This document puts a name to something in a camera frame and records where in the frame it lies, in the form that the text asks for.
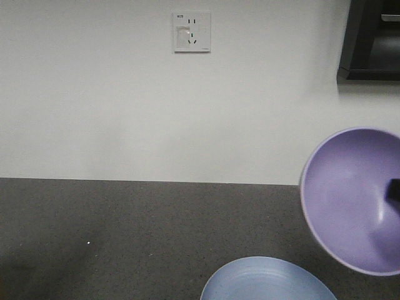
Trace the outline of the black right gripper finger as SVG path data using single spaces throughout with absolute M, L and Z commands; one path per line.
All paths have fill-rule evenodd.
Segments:
M 385 198 L 388 201 L 400 201 L 400 179 L 391 179 L 387 185 Z

